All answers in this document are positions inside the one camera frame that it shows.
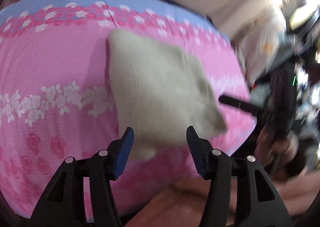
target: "pink rose print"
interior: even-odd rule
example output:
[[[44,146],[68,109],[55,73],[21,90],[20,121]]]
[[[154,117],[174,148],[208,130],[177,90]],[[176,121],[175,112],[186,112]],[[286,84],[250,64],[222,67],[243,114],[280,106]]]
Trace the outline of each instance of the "pink rose print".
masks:
[[[7,161],[4,162],[4,170],[7,173],[7,175],[11,173],[11,169]]]
[[[41,151],[41,142],[40,142],[40,138],[31,133],[28,134],[28,139],[27,139],[27,145],[28,147],[32,150],[34,155],[39,154],[39,152]]]
[[[48,166],[47,162],[42,157],[38,157],[37,167],[43,175],[51,173],[51,168]]]
[[[68,153],[66,142],[58,137],[51,138],[51,150],[58,158],[64,158]]]
[[[10,159],[10,163],[11,163],[11,171],[12,173],[17,176],[18,173],[20,173],[20,168],[18,166],[15,165],[15,161],[13,161],[12,159]]]
[[[33,164],[32,164],[32,160],[28,157],[26,157],[25,155],[21,156],[21,166],[23,171],[26,174],[31,174],[33,171]]]

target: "pink bedsheet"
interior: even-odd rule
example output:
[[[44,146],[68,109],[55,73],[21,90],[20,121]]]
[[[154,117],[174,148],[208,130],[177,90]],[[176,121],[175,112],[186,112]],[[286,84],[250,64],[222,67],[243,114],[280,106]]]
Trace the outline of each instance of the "pink bedsheet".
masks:
[[[196,55],[216,98],[221,93],[249,96],[229,42],[213,28],[158,15],[149,5],[140,5],[144,11],[136,12],[126,2],[110,6],[101,0],[83,6],[67,0],[35,13],[21,4],[12,6],[18,15],[0,23],[0,189],[24,217],[31,216],[66,157],[88,158],[117,139],[108,75],[108,34],[113,29],[127,29]],[[231,155],[252,132],[255,120],[234,108],[219,109],[229,130],[211,143]],[[197,172],[187,146],[147,162],[129,160],[124,174],[111,183],[119,213],[135,210],[171,181],[190,176]],[[91,219],[88,180],[84,198]]]

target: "metal screw head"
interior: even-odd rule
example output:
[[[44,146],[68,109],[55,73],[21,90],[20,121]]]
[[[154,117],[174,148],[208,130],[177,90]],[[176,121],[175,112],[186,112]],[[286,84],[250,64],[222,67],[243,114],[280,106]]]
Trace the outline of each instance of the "metal screw head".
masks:
[[[213,155],[221,155],[221,151],[218,149],[214,149],[214,150],[212,150],[212,154]]]
[[[256,158],[255,158],[254,156],[252,156],[252,155],[249,155],[249,156],[247,157],[247,160],[248,160],[249,162],[254,162],[254,161],[256,160]]]
[[[100,150],[99,156],[106,156],[108,154],[107,150]]]
[[[67,164],[70,164],[70,163],[72,163],[73,162],[73,157],[67,157],[66,159],[65,159],[65,162],[67,163]]]

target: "light blue stripe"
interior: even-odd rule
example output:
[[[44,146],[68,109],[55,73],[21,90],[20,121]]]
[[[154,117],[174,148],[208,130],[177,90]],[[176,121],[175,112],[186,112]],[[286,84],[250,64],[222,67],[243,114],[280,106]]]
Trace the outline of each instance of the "light blue stripe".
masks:
[[[182,23],[185,19],[187,19],[194,26],[201,25],[207,31],[211,29],[213,32],[218,33],[218,31],[207,19],[182,7],[164,2],[162,0],[21,0],[16,4],[8,6],[0,12],[0,24],[5,22],[10,16],[19,17],[24,11],[27,11],[28,14],[35,14],[50,4],[54,7],[63,7],[67,3],[74,2],[80,6],[90,6],[97,1],[102,1],[109,6],[115,7],[126,5],[138,13],[144,12],[146,9],[151,9],[159,16],[171,15],[179,23]]]

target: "white cloth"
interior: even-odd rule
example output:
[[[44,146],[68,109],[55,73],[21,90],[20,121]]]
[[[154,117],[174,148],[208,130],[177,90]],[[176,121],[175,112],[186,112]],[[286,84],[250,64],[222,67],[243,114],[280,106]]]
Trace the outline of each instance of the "white cloth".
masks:
[[[119,136],[133,128],[132,158],[147,160],[162,149],[186,144],[190,125],[204,139],[226,131],[195,56],[123,30],[110,34],[109,45]]]
[[[278,6],[265,9],[236,42],[240,63],[245,63],[245,78],[250,86],[269,70],[279,46],[285,41],[286,21]]]

